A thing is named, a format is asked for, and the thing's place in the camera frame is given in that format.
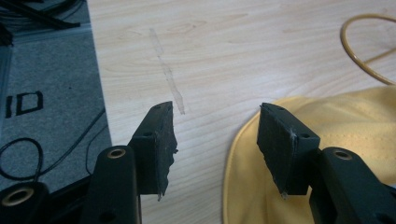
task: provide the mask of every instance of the scratch mark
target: scratch mark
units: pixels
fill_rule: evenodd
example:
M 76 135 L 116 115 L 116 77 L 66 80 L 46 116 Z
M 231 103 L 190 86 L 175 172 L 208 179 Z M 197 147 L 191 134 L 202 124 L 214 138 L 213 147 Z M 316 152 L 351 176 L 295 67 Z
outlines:
M 176 104 L 178 111 L 180 114 L 184 115 L 186 112 L 184 111 L 184 103 L 183 103 L 183 96 L 181 95 L 180 91 L 178 91 L 176 83 L 173 78 L 173 72 L 171 67 L 167 63 L 163 61 L 163 58 L 161 55 L 163 55 L 163 46 L 160 43 L 160 40 L 158 39 L 157 33 L 155 33 L 155 30 L 153 28 L 149 29 L 149 38 L 151 40 L 151 44 L 155 49 L 155 52 L 157 52 L 157 58 L 158 61 L 160 62 L 161 68 L 163 69 L 163 73 L 165 74 L 166 81 L 168 83 L 169 88 L 171 89 L 171 92 L 175 98 Z

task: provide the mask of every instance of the wooden table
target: wooden table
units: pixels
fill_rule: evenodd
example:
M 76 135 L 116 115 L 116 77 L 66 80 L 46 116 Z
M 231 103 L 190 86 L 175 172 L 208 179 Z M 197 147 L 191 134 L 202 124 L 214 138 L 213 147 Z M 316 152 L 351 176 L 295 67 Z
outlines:
M 144 223 L 221 222 L 228 149 L 261 102 L 383 86 L 348 58 L 339 32 L 357 14 L 396 16 L 393 0 L 298 2 L 89 1 L 113 145 L 153 105 L 174 102 L 179 152 L 165 197 L 143 197 Z M 387 21 L 348 34 L 363 59 L 396 46 Z M 373 68 L 396 80 L 394 59 Z

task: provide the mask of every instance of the black machine part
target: black machine part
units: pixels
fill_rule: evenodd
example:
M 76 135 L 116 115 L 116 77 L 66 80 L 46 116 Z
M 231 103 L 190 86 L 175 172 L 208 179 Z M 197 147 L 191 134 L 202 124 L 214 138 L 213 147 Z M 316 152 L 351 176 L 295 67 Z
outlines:
M 176 147 L 172 102 L 155 105 L 129 146 L 99 154 L 92 175 L 51 194 L 40 182 L 2 190 L 0 223 L 140 224 L 140 194 L 165 194 Z
M 280 193 L 312 188 L 316 223 L 396 223 L 396 190 L 352 151 L 318 149 L 318 136 L 285 108 L 262 104 L 257 142 Z

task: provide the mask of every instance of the yellow fabric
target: yellow fabric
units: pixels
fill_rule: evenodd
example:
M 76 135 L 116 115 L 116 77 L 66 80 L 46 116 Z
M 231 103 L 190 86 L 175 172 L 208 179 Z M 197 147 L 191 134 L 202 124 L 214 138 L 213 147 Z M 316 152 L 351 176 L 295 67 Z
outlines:
M 396 183 L 396 87 L 323 99 L 275 102 L 318 134 L 320 148 L 343 147 L 360 155 L 386 184 Z M 223 185 L 225 224 L 313 223 L 306 196 L 283 200 L 256 145 L 259 114 L 235 137 Z

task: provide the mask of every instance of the gray carpet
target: gray carpet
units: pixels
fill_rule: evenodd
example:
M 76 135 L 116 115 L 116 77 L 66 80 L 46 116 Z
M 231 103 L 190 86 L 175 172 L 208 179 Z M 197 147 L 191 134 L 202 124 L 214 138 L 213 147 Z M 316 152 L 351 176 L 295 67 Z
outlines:
M 90 25 L 16 35 L 0 54 L 0 190 L 38 177 L 55 191 L 92 172 L 111 141 Z

